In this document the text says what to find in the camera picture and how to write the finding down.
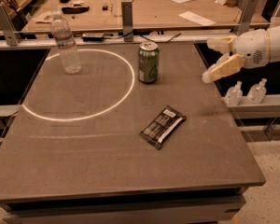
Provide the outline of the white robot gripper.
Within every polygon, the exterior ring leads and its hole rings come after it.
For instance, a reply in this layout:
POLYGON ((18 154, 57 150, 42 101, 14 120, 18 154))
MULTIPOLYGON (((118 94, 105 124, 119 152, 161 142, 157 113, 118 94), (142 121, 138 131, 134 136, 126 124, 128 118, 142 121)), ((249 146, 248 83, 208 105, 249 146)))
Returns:
POLYGON ((263 67, 269 62, 268 34, 264 29, 243 33, 239 36, 223 36, 208 39, 207 47, 222 55, 202 76, 204 83, 211 83, 223 77, 247 69, 263 67))

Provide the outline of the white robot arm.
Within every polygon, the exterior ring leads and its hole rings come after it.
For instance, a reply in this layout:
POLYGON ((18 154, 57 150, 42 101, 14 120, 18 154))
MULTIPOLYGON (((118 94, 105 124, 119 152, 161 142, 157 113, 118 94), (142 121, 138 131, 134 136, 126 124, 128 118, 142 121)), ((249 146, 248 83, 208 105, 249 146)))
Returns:
POLYGON ((242 68, 253 69, 280 62, 280 26, 208 39, 207 47, 222 54, 203 73, 202 81, 211 83, 234 75, 242 68))

